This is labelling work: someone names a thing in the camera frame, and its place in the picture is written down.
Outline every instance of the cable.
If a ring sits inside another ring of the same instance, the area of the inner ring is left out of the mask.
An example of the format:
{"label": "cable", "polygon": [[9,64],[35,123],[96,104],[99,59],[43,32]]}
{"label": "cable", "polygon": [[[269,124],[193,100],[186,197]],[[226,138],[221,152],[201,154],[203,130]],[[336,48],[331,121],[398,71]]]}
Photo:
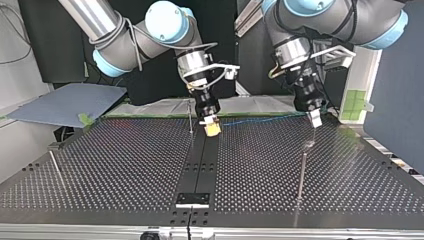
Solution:
{"label": "cable", "polygon": [[[9,17],[7,17],[6,13],[3,11],[2,8],[6,8],[6,9],[10,10],[13,14],[15,14],[16,18],[18,18],[18,20],[21,24],[22,32],[24,33],[25,36],[22,36],[22,34],[18,31],[18,29],[16,29],[15,25],[13,25],[12,21],[10,21]],[[10,7],[9,5],[6,5],[6,4],[0,5],[0,11],[6,17],[6,20],[9,22],[10,26],[12,26],[13,30],[16,32],[16,34],[19,36],[19,38],[22,39],[22,41],[24,41],[28,46],[31,46],[31,43],[30,43],[29,38],[28,38],[28,34],[25,31],[24,20],[19,15],[19,13],[15,9],[13,9],[12,7]]]}
{"label": "cable", "polygon": [[285,118],[292,118],[292,117],[301,117],[301,116],[305,116],[305,115],[306,115],[305,113],[297,113],[297,114],[291,114],[291,115],[280,116],[280,117],[273,117],[273,118],[266,118],[266,119],[252,118],[252,119],[242,120],[242,121],[238,121],[238,122],[224,123],[224,124],[222,124],[222,126],[229,127],[229,126],[235,126],[235,125],[244,124],[244,123],[271,122],[271,121],[275,121],[275,120],[280,120],[280,119],[285,119]]}
{"label": "cable", "polygon": [[186,84],[186,85],[188,85],[188,86],[190,86],[192,89],[194,89],[194,90],[199,90],[199,91],[202,91],[202,90],[205,90],[205,89],[208,89],[208,88],[210,88],[211,86],[213,86],[215,83],[217,83],[217,82],[219,82],[221,79],[223,79],[224,77],[225,77],[225,74],[227,73],[227,68],[224,68],[224,72],[219,76],[219,77],[217,77],[215,80],[213,80],[211,83],[209,83],[209,84],[206,84],[205,86],[203,86],[203,87],[195,87],[195,86],[192,86],[185,78],[184,78],[184,76],[183,76],[183,74],[182,74],[182,71],[181,71],[182,69],[180,68],[180,67],[178,67],[178,74],[180,75],[180,78],[181,78],[181,80],[183,80],[183,82]]}
{"label": "cable", "polygon": [[352,9],[353,9],[353,26],[352,26],[352,31],[350,32],[350,35],[345,40],[345,42],[350,42],[353,39],[353,36],[355,36],[355,33],[356,33],[356,28],[358,26],[358,9],[357,9],[358,0],[351,0],[351,1],[352,1]]}
{"label": "cable", "polygon": [[[22,32],[24,33],[24,36],[22,36],[22,34],[16,29],[15,25],[13,25],[12,21],[9,19],[9,17],[6,15],[6,13],[3,11],[2,8],[6,8],[6,9],[10,10],[19,19],[19,22],[21,24]],[[18,35],[18,37],[22,41],[24,41],[29,46],[28,52],[24,56],[19,57],[19,58],[14,59],[14,60],[0,62],[0,65],[11,64],[11,63],[19,62],[19,61],[27,58],[29,56],[29,54],[31,53],[31,51],[32,51],[32,46],[31,46],[31,43],[29,41],[28,34],[25,31],[25,25],[24,25],[23,19],[21,18],[21,16],[19,15],[19,13],[15,9],[13,9],[12,7],[10,7],[9,5],[7,5],[5,3],[1,3],[0,4],[0,11],[4,15],[4,17],[6,18],[6,20],[9,22],[10,26],[12,26],[13,31]]]}
{"label": "cable", "polygon": [[218,43],[214,42],[214,43],[206,43],[206,44],[201,44],[201,45],[197,45],[197,46],[189,46],[189,47],[181,47],[181,46],[172,46],[172,45],[168,45],[165,43],[162,43],[158,40],[156,40],[155,38],[153,38],[152,36],[150,36],[150,34],[146,33],[145,31],[141,30],[140,28],[134,26],[134,29],[137,30],[138,32],[140,32],[141,34],[143,34],[144,36],[146,36],[147,38],[149,38],[150,40],[154,41],[155,43],[166,47],[166,48],[171,48],[171,49],[176,49],[176,50],[193,50],[193,49],[198,49],[198,48],[206,48],[205,50],[215,47],[218,45]]}
{"label": "cable", "polygon": [[115,87],[119,86],[119,84],[124,80],[124,78],[121,78],[116,84]]}

